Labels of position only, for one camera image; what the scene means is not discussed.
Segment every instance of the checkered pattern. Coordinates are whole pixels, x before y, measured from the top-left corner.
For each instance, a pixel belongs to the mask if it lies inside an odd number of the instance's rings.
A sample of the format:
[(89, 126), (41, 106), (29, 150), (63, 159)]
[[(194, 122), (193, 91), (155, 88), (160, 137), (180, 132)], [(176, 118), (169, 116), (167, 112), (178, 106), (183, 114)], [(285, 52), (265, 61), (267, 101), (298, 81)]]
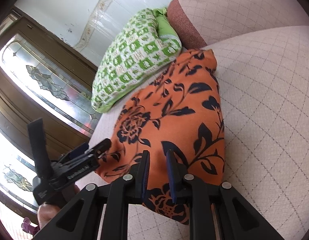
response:
[(297, 0), (179, 0), (179, 3), (207, 45), (264, 29), (309, 25), (309, 17)]
[[(207, 48), (213, 49), (218, 62), (226, 138), (224, 180), (284, 239), (300, 240), (309, 229), (309, 26), (244, 34)], [(130, 96), (102, 115), (91, 146), (112, 136)], [(79, 186), (91, 181), (100, 184), (102, 179), (90, 174)], [(130, 205), (128, 235), (131, 240), (186, 240), (189, 228)]]

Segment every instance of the pillow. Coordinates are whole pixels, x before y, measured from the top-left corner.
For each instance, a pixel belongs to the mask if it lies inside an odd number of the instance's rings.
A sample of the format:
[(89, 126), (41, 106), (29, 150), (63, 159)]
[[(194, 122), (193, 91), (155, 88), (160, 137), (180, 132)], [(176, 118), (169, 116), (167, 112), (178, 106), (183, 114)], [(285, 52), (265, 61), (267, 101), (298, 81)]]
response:
[(139, 11), (107, 49), (92, 86), (92, 107), (107, 112), (112, 105), (175, 60), (181, 41), (165, 17), (166, 10)]

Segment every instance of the green checkered pillowcase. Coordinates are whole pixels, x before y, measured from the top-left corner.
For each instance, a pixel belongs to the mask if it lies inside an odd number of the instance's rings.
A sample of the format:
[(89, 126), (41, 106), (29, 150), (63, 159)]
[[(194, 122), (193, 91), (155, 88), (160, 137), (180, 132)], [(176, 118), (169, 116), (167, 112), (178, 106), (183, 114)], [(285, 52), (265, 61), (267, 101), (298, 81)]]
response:
[(139, 11), (107, 49), (92, 86), (92, 107), (107, 112), (112, 105), (181, 51), (177, 34), (157, 34), (158, 22), (151, 9)]

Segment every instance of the orange pillow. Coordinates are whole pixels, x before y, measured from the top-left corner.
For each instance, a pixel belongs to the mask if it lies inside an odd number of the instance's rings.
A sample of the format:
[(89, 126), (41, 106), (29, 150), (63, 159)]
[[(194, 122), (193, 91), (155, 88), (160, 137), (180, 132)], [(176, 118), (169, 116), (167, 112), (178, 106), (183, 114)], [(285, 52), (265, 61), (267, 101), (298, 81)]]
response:
[(174, 205), (169, 193), (167, 150), (188, 172), (219, 185), (224, 172), (224, 123), (219, 85), (213, 73), (213, 51), (189, 50), (123, 107), (114, 127), (112, 147), (96, 170), (111, 183), (129, 172), (144, 151), (150, 153), (150, 170), (144, 205), (187, 224), (189, 209)]

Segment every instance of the brown wooden door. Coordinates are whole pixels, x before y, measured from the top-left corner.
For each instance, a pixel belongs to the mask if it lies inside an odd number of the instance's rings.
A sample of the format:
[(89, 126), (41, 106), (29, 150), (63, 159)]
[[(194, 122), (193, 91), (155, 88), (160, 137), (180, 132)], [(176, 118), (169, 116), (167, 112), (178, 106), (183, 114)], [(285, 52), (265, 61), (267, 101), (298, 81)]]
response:
[[(23, 54), (21, 49), (13, 52), (15, 47), (21, 47)], [(93, 113), (87, 105), (88, 100), (85, 100), (88, 96), (84, 91), (91, 91), (95, 72), (96, 66), (88, 64), (86, 59), (78, 57), (35, 23), (22, 17), (0, 36), (1, 132), (30, 158), (32, 154), (26, 125), (38, 118), (43, 118), (51, 159), (87, 142), (93, 131), (89, 130), (89, 125), (96, 125), (101, 116)], [(82, 101), (78, 102), (81, 108), (68, 107), (73, 102), (72, 97)], [(86, 123), (78, 122), (80, 118), (85, 120), (85, 116), (83, 118), (77, 114), (81, 110), (95, 119), (91, 121), (90, 118)]]

